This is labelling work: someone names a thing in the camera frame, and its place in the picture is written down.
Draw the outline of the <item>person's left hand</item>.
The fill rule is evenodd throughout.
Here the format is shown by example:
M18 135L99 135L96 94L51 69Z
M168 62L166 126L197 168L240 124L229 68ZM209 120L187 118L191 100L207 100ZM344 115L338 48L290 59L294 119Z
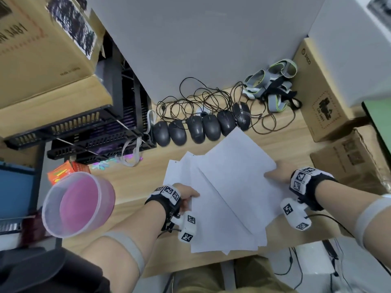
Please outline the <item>person's left hand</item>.
M181 197L180 213L183 214L186 211L190 211L192 208L192 198L198 198L200 194L192 187L180 183L175 184L175 187L180 192Z

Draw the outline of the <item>person's right hand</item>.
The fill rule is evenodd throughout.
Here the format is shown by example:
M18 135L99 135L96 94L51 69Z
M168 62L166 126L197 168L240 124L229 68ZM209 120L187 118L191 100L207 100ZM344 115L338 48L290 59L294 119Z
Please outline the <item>person's right hand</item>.
M289 184L291 182L292 174L298 169L296 165L286 161L276 161L276 168L280 168L283 170L283 180L277 182L281 182L284 184Z

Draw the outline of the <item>person's right forearm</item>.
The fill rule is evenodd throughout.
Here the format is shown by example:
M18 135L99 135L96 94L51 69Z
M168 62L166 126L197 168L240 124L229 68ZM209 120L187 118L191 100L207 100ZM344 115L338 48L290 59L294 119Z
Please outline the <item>person's right forearm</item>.
M359 246L391 269L391 198L329 180L320 182L315 197Z

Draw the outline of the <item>person's left forearm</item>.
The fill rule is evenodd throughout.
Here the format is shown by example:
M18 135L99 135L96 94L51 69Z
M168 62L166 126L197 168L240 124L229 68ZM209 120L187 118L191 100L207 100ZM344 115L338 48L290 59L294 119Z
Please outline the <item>person's left forearm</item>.
M94 240L81 256L99 266L113 287L133 287L149 261L165 219L164 207L150 201Z

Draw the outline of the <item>black wrist tracker, white markers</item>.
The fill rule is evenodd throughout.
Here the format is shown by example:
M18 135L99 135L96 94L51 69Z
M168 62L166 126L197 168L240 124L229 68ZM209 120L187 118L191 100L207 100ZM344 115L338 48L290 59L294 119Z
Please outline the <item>black wrist tracker, white markers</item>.
M312 167L300 168L291 175L289 190L296 198L283 199L280 207L293 229L305 231L311 227L312 221L306 213L307 208L312 211L324 210L315 197L315 190L320 182L326 180L336 182L331 174Z
M165 221L161 234L178 232L178 240L183 243L193 243L197 234L197 220L192 211L181 211L181 193L172 185L158 187L151 193L145 204L158 202L165 211Z

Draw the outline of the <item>row of black computer mice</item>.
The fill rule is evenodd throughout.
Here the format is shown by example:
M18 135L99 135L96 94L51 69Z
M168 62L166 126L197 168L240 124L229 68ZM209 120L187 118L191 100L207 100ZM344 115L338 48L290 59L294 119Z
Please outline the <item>row of black computer mice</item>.
M202 112L193 114L186 120L161 120L153 126L153 137L161 147L168 146L171 141L181 147L186 144L188 133L195 144L202 144L206 139L218 141L221 136L227 137L235 128L247 131L250 124L248 104L238 102L232 108L217 114Z

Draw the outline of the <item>crumpled brown cardboard box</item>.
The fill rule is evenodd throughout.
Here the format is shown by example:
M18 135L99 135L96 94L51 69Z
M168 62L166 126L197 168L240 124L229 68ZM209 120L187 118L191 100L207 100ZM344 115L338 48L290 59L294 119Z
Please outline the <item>crumpled brown cardboard box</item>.
M372 125L352 132L310 154L315 168L340 183L377 195L391 195L391 168Z

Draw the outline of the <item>shiny colourful stickers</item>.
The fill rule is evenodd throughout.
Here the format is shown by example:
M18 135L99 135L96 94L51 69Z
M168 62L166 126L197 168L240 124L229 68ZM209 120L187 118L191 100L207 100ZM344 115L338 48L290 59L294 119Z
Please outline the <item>shiny colourful stickers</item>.
M114 164L121 163L121 158L119 156L107 159L105 161L95 162L89 165L91 170L101 170L104 171L105 169L113 166Z

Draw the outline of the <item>cardboard box with black print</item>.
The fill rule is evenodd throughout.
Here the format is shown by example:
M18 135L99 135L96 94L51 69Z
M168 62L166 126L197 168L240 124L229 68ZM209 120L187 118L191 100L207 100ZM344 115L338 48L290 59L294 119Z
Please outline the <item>cardboard box with black print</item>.
M309 38L302 40L293 61L297 65L292 88L302 103L301 113L314 142L347 136L354 127L369 123L361 106L348 107L324 60Z

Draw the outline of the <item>clear bowl with pink bottom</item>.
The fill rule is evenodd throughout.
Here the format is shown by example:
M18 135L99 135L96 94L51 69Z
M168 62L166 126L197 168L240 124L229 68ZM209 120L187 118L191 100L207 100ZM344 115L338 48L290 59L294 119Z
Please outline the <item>clear bowl with pink bottom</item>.
M115 190L108 180L87 172L71 173L48 191L43 225L54 237L73 237L104 225L114 206Z

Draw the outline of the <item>green board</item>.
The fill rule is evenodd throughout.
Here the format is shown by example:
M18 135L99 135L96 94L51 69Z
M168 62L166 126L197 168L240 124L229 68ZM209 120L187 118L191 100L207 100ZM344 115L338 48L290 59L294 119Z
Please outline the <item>green board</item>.
M380 134L391 133L391 98L365 100L362 107Z

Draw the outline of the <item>orange carton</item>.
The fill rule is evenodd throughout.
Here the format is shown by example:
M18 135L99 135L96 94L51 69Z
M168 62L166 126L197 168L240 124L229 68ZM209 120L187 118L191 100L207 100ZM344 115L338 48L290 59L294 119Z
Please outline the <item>orange carton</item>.
M75 172L90 172L88 165L84 165L75 161L66 161L62 163L59 167L47 173L48 181L55 185L62 178L75 173Z

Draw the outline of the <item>white box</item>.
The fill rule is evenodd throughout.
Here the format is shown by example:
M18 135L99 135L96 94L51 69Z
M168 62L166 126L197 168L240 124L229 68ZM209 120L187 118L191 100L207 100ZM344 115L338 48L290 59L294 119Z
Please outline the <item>white box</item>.
M391 97L391 0L325 0L309 37L348 106Z

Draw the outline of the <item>plain flat cardboard box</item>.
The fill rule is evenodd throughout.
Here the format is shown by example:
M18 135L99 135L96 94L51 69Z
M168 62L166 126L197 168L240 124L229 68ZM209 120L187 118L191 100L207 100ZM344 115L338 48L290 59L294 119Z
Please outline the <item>plain flat cardboard box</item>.
M96 75L0 109L0 137L7 138L112 105L113 99Z

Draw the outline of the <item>large labelled cardboard box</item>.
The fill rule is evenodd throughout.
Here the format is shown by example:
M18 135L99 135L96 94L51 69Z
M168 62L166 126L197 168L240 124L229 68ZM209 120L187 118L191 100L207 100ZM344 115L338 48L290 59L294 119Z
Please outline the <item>large labelled cardboard box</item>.
M92 75L104 35L87 0L0 0L0 109Z

